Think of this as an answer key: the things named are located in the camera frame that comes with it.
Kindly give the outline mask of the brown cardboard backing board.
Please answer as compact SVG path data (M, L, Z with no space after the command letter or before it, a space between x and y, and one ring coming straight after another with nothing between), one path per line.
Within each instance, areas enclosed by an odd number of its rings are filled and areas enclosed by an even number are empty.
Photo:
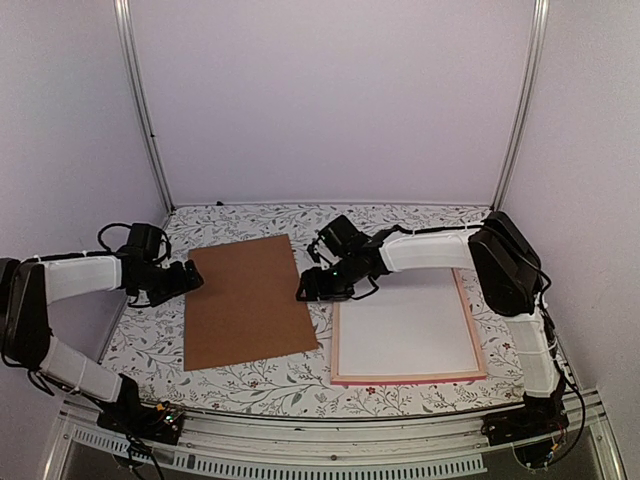
M289 237L193 249L204 285L185 297L184 369L232 366L318 348Z

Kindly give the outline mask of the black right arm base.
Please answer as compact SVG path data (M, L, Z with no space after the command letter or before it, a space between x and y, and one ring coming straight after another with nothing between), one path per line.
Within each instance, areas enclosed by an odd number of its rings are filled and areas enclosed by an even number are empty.
M524 467L542 469L554 460L566 435L569 420L560 397L538 398L524 395L520 408L491 413L483 417L481 433L491 446L531 438L546 438L516 447L516 460Z

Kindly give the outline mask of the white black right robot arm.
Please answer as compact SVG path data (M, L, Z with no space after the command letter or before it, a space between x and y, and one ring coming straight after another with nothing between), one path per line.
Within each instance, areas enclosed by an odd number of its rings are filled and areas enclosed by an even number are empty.
M544 294L551 284L539 256L509 216L490 213L480 224L411 230L400 225L368 235L344 215L321 229L307 251L314 267L300 276L300 302L356 299L361 280L408 270L475 272L485 304L504 317L524 374L524 394L535 399L517 415L517 427L537 436L552 424L550 398L564 391L554 324Z

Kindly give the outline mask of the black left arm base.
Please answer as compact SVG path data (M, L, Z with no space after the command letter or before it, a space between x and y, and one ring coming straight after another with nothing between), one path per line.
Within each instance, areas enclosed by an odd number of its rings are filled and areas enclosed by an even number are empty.
M168 401L153 406L135 401L107 403L96 400L100 409L97 425L103 429L130 435L140 440L176 446L184 425L184 410Z

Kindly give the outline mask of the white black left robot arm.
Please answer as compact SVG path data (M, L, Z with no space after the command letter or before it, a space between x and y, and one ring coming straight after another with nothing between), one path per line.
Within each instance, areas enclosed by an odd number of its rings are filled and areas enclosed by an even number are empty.
M107 301L127 293L141 293L149 306L157 307L203 284L193 261L162 266L139 255L100 252L4 257L1 353L12 367L111 404L108 412L116 424L128 434L141 433L149 415L123 395L125 380L97 363L86 348L65 343L56 330L70 332L83 321L92 327L105 325Z

